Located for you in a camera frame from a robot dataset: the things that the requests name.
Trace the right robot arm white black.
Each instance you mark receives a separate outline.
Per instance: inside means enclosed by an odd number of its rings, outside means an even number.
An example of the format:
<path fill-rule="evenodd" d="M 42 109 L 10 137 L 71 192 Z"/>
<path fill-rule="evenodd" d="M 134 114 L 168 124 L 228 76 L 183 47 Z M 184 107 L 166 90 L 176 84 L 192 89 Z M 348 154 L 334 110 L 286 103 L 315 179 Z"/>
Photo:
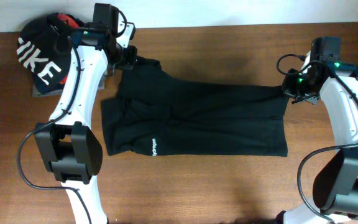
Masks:
<path fill-rule="evenodd" d="M 334 146 L 309 153 L 298 166 L 296 182 L 302 204 L 280 212 L 275 223 L 345 223 L 358 220 L 358 66 L 340 58 L 338 37 L 318 37 L 299 70 L 285 72 L 283 93 L 294 103 L 323 101 L 334 134 Z M 301 186 L 306 161 L 327 151 L 333 158 L 313 182 L 311 198 Z"/>

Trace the black t-shirt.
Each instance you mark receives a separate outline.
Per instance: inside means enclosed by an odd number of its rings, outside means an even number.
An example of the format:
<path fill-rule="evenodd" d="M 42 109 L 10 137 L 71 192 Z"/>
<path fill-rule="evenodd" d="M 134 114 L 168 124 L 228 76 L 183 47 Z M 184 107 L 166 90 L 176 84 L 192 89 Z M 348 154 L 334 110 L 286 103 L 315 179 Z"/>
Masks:
<path fill-rule="evenodd" d="M 222 85 L 180 80 L 160 62 L 137 57 L 117 93 L 101 103 L 110 156 L 288 154 L 280 86 Z"/>

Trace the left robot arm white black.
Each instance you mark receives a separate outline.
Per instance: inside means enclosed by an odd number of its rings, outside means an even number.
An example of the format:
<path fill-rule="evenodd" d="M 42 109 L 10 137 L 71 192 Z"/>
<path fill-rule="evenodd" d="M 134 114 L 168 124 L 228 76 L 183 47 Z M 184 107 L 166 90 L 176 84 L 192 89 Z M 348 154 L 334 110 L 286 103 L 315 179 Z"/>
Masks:
<path fill-rule="evenodd" d="M 102 146 L 91 130 L 96 93 L 108 70 L 131 70 L 135 25 L 111 4 L 96 3 L 93 20 L 69 36 L 71 64 L 62 95 L 34 137 L 44 166 L 68 194 L 76 223 L 108 223 L 98 190 Z"/>

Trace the navy red trimmed folded shirt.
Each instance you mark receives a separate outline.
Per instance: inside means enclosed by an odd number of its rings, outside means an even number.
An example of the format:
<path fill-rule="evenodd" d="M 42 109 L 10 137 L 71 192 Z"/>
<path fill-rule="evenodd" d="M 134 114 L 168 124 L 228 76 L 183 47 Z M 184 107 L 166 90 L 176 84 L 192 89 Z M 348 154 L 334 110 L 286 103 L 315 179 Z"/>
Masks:
<path fill-rule="evenodd" d="M 83 26 L 83 22 L 69 14 L 58 13 L 57 17 L 65 24 L 65 27 L 77 29 Z M 67 73 L 70 68 L 71 45 L 66 35 L 60 34 L 56 43 L 58 51 L 58 66 L 61 68 L 59 84 L 63 85 L 67 80 Z"/>

